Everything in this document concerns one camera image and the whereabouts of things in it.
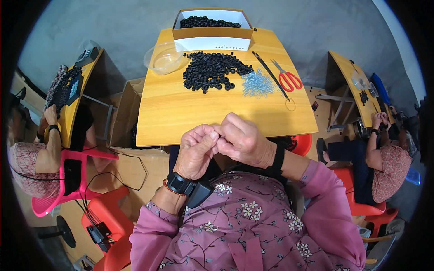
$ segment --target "sandal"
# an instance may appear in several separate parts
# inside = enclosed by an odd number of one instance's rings
[[[324,160],[323,151],[327,151],[327,145],[323,138],[318,138],[316,141],[316,152],[318,153],[318,161],[323,162],[325,165],[327,162]]]

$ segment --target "pink patterned shirt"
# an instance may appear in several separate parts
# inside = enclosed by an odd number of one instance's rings
[[[13,179],[24,192],[35,198],[57,197],[60,193],[60,181],[37,181],[17,174],[17,172],[35,179],[58,179],[59,173],[36,173],[36,158],[44,143],[18,142],[8,150],[8,160]]]
[[[131,270],[361,270],[366,252],[342,181],[311,161],[299,184],[311,198],[301,219],[281,183],[245,172],[218,177],[180,227],[150,201],[130,236]]]
[[[380,151],[383,171],[374,170],[372,181],[372,198],[377,203],[387,200],[398,191],[411,165],[411,156],[398,146],[398,141],[382,146]]]

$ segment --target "woman with gray hair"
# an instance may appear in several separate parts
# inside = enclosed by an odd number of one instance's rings
[[[379,132],[380,124],[388,126]],[[375,206],[392,197],[405,180],[411,161],[418,151],[409,129],[401,129],[398,140],[390,140],[390,122],[386,113],[376,113],[372,118],[371,136],[362,140],[329,143],[327,149],[322,138],[318,139],[318,159],[348,161],[353,164],[354,199],[360,204]],[[381,134],[380,148],[377,137]]]

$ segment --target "black pants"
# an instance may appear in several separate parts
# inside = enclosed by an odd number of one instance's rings
[[[352,162],[354,172],[354,200],[360,204],[374,206],[372,198],[372,181],[374,169],[365,162],[366,143],[362,140],[329,143],[331,161]]]
[[[86,131],[93,124],[93,116],[89,107],[79,105],[72,129],[70,150],[83,151],[86,140]],[[64,196],[71,194],[80,187],[81,183],[81,161],[66,159],[63,164],[65,168],[65,193]]]

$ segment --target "orange plastic chair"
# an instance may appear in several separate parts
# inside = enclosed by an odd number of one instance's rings
[[[365,220],[374,224],[370,238],[378,237],[380,226],[390,223],[398,214],[398,209],[386,208],[386,202],[377,203],[375,206],[356,203],[354,200],[354,175],[352,167],[334,168],[333,171],[344,183],[351,215],[366,216]]]
[[[65,168],[63,167],[65,159],[80,160],[82,162],[80,187],[77,191],[74,191],[71,194],[64,196],[63,194],[65,194],[65,181],[60,180],[60,193],[57,197],[51,197],[51,198],[32,197],[32,210],[36,216],[43,217],[44,215],[47,215],[49,212],[51,212],[51,210],[53,210],[54,207],[56,207],[57,205],[68,202],[70,200],[82,199],[82,198],[84,199],[85,194],[86,194],[86,199],[88,200],[91,200],[94,197],[101,195],[101,193],[93,192],[89,188],[86,189],[87,188],[87,174],[86,174],[87,156],[100,157],[100,158],[106,158],[111,160],[119,159],[117,154],[105,153],[95,149],[84,150],[82,152],[67,150],[67,149],[62,150],[62,154],[60,158],[61,166],[59,169],[59,176],[61,179],[65,178]]]
[[[112,233],[108,237],[116,241],[108,252],[103,252],[104,257],[95,264],[94,271],[120,271],[131,263],[129,237],[133,233],[134,224],[118,206],[118,201],[128,194],[128,188],[122,186],[95,197],[88,204],[88,210],[97,223],[104,222]],[[85,214],[82,216],[81,223],[85,230],[92,225]]]

